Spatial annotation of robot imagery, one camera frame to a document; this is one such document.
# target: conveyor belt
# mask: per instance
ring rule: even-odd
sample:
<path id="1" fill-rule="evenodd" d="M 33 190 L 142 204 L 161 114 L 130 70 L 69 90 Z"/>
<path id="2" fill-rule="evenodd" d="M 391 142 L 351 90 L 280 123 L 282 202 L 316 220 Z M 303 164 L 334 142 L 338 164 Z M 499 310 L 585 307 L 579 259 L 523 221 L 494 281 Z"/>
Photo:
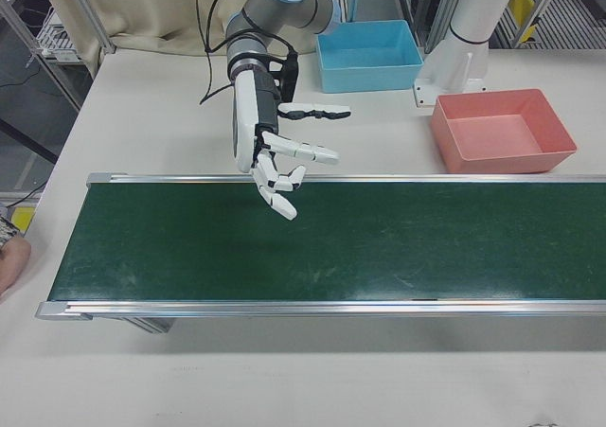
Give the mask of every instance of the conveyor belt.
<path id="1" fill-rule="evenodd" d="M 93 184 L 49 301 L 606 299 L 606 184 Z"/>

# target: pink bin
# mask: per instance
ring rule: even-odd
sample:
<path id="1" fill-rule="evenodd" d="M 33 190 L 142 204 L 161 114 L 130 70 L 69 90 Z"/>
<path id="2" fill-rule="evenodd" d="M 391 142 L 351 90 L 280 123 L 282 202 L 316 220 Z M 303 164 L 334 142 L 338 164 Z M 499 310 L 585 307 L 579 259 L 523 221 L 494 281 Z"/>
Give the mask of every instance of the pink bin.
<path id="1" fill-rule="evenodd" d="M 440 96 L 431 128 L 450 173 L 549 171 L 577 150 L 539 89 Z"/>

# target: beige curtain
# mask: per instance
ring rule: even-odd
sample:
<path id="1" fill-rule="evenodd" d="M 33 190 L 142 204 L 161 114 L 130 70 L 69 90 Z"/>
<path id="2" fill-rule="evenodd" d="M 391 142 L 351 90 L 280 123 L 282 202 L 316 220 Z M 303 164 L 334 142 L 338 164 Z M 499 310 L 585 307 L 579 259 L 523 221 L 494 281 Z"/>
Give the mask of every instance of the beige curtain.
<path id="1" fill-rule="evenodd" d="M 75 0 L 50 0 L 65 25 L 80 56 L 95 74 L 101 61 L 100 45 Z M 198 33 L 195 0 L 89 0 L 111 40 L 118 47 L 181 55 L 204 54 Z M 228 19 L 238 12 L 244 0 L 222 0 L 215 10 L 210 42 L 223 39 Z M 212 0 L 200 0 L 201 19 L 205 27 Z M 285 28 L 282 37 L 299 52 L 314 48 L 311 34 Z M 279 44 L 272 51 L 283 54 Z"/>

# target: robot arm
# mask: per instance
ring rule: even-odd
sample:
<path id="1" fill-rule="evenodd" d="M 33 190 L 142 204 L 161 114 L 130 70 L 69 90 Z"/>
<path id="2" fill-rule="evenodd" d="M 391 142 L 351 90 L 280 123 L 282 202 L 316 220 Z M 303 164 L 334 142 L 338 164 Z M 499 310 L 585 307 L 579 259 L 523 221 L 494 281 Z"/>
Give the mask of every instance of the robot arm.
<path id="1" fill-rule="evenodd" d="M 339 155 L 279 136 L 278 116 L 336 119 L 350 112 L 347 107 L 289 103 L 298 75 L 296 52 L 290 46 L 283 61 L 270 56 L 267 47 L 273 39 L 279 39 L 276 34 L 283 26 L 328 33 L 340 19 L 341 10 L 335 0 L 247 0 L 225 32 L 227 74 L 235 85 L 233 138 L 238 169 L 250 173 L 261 197 L 289 220 L 296 217 L 296 209 L 279 191 L 299 188 L 305 167 L 279 174 L 275 154 L 326 164 L 337 164 Z M 282 64 L 281 70 L 272 72 L 271 62 Z"/>

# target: table surface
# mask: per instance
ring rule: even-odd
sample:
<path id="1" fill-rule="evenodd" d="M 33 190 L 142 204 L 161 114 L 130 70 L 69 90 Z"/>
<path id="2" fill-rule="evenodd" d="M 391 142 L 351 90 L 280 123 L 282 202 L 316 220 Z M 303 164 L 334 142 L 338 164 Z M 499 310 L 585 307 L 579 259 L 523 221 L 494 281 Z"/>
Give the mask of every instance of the table surface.
<path id="1" fill-rule="evenodd" d="M 224 71 L 224 59 L 214 63 Z M 602 318 L 179 320 L 162 337 L 109 320 L 34 319 L 90 172 L 237 173 L 231 95 L 198 106 L 205 78 L 200 58 L 106 58 L 27 233 L 30 263 L 0 303 L 2 424 L 505 427 L 606 418 Z M 555 172 L 602 174 L 605 78 L 605 51 L 493 51 L 486 81 L 541 88 L 579 147 Z M 353 111 L 345 121 L 282 125 L 286 136 L 341 153 L 339 166 L 309 164 L 311 173 L 444 172 L 432 110 L 416 108 L 410 91 L 323 95 L 309 55 L 296 99 Z"/>

